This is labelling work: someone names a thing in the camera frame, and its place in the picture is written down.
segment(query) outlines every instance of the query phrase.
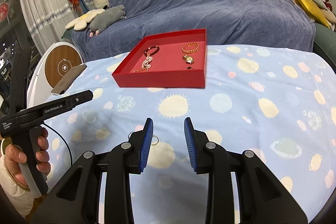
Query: silver ring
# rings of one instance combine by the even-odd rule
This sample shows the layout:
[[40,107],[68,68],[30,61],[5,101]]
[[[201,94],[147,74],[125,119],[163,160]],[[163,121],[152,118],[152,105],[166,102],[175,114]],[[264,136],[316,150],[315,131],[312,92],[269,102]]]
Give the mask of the silver ring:
[[156,138],[157,139],[157,142],[156,143],[153,143],[153,139],[152,139],[152,143],[151,145],[157,145],[159,143],[159,138],[155,135],[153,135],[153,138]]

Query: blue blanket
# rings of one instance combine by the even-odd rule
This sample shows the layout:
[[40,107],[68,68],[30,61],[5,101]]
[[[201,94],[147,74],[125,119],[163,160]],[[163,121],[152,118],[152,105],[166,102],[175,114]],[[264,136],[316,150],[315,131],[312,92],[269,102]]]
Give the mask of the blue blanket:
[[[77,160],[87,150],[110,151],[153,119],[159,143],[151,146],[142,175],[130,177],[135,223],[204,224],[208,176],[190,166],[186,117],[228,151],[253,150],[309,221],[321,210],[336,171],[336,76],[321,57],[284,48],[209,46],[205,89],[147,89],[119,88],[111,76],[126,55],[88,62],[62,96],[89,89],[93,100],[46,123]],[[69,155],[51,130],[48,139],[52,188],[68,169]],[[104,194],[103,186],[101,224]],[[238,209],[235,194],[236,216]]]
[[315,26],[292,0],[110,0],[126,16],[99,36],[74,31],[88,61],[130,51],[147,35],[207,29],[209,45],[250,44],[312,51]]

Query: black cable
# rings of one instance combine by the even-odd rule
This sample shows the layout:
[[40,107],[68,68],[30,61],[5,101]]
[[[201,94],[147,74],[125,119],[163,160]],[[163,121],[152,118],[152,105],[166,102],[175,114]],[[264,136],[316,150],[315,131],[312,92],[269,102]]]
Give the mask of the black cable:
[[69,155],[70,155],[70,163],[71,163],[71,166],[72,166],[72,155],[71,155],[71,151],[70,151],[70,147],[68,146],[67,142],[65,141],[65,139],[56,131],[54,130],[52,127],[48,126],[47,124],[43,123],[43,125],[45,125],[46,127],[50,128],[51,130],[53,130],[53,132],[55,132],[58,136],[61,137],[61,139],[63,140],[63,142],[65,143],[65,145],[67,146],[68,148],[68,151],[69,151]]

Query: metal bolt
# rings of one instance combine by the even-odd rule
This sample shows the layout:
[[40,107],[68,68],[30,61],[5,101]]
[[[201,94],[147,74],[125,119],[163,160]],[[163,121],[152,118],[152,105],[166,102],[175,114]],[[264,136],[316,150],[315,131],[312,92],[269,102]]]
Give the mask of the metal bolt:
[[89,159],[93,156],[93,153],[91,151],[86,151],[84,154],[83,154],[83,157],[86,158],[86,159]]
[[251,151],[251,150],[246,150],[246,151],[244,152],[244,154],[245,154],[245,156],[248,157],[248,158],[252,158],[252,157],[254,156],[254,153],[253,153],[253,151]]
[[121,144],[121,148],[122,149],[129,149],[130,147],[131,147],[130,143],[123,143],[123,144]]
[[205,146],[209,149],[214,149],[216,147],[216,144],[213,142],[208,142]]

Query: finger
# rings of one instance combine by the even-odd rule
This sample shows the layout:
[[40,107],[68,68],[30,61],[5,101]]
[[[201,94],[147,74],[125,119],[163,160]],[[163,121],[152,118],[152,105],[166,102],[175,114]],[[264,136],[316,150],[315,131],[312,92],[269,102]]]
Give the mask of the finger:
[[48,152],[43,150],[36,152],[36,158],[41,162],[48,162],[50,160]]
[[24,164],[27,161],[27,156],[19,148],[10,144],[6,147],[6,159],[9,162],[17,162]]
[[47,138],[49,135],[48,130],[44,127],[42,127],[42,137]]
[[41,162],[39,164],[36,165],[36,168],[38,169],[38,171],[49,174],[50,173],[50,163],[48,162]]
[[37,143],[39,144],[42,150],[47,150],[49,148],[48,140],[42,136],[37,138]]

